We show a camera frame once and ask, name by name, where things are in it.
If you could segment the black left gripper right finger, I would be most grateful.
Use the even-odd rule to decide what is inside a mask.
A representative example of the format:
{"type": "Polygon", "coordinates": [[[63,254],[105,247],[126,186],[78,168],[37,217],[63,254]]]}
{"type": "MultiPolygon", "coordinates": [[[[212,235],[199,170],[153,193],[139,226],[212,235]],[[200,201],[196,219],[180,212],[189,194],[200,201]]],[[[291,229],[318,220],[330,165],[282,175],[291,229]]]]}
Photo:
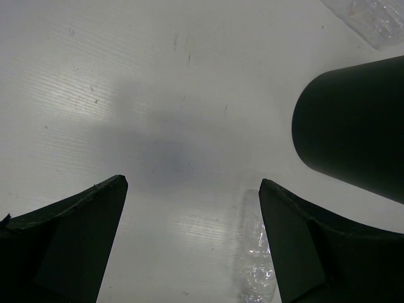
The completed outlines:
{"type": "Polygon", "coordinates": [[[402,302],[403,235],[364,225],[265,179],[259,202],[283,302],[402,302]]]}

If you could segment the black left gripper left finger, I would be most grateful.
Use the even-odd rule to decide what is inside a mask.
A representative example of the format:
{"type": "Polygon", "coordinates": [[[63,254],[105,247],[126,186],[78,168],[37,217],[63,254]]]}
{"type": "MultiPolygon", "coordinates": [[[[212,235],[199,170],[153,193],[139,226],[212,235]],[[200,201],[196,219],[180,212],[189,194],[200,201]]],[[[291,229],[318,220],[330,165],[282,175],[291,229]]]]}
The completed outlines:
{"type": "Polygon", "coordinates": [[[110,177],[1,220],[1,302],[96,302],[126,200],[110,177]]]}

